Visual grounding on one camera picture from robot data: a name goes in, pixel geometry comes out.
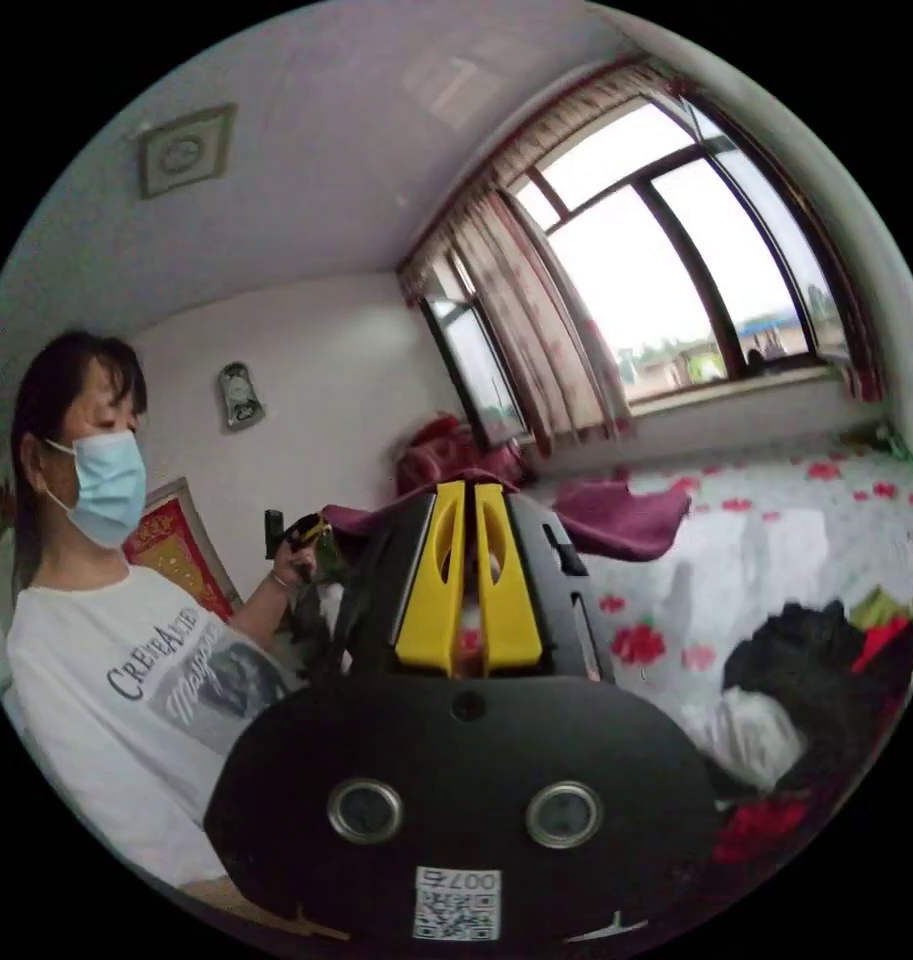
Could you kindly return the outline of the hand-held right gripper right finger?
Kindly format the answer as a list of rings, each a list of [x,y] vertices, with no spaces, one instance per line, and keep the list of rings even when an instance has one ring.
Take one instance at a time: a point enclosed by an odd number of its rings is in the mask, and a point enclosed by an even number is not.
[[[503,487],[475,486],[474,509],[484,675],[531,670],[543,645]]]

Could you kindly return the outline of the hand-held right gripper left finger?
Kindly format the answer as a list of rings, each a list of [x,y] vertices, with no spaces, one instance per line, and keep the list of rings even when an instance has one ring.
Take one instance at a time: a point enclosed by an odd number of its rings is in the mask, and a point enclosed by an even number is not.
[[[464,595],[466,485],[439,485],[395,644],[400,664],[451,677]]]

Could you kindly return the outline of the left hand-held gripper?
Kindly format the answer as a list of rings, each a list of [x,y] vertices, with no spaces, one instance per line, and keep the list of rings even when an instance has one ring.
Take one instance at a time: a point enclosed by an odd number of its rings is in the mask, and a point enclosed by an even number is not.
[[[314,578],[317,548],[328,537],[329,530],[329,524],[320,513],[304,515],[286,528],[286,545],[300,579]]]

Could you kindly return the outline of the person's left hand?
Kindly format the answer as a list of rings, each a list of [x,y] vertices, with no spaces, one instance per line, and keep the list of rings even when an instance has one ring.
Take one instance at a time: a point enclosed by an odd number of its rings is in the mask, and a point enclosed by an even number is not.
[[[312,545],[294,548],[284,541],[275,554],[271,576],[288,594],[292,594],[311,584],[315,571],[316,554]]]

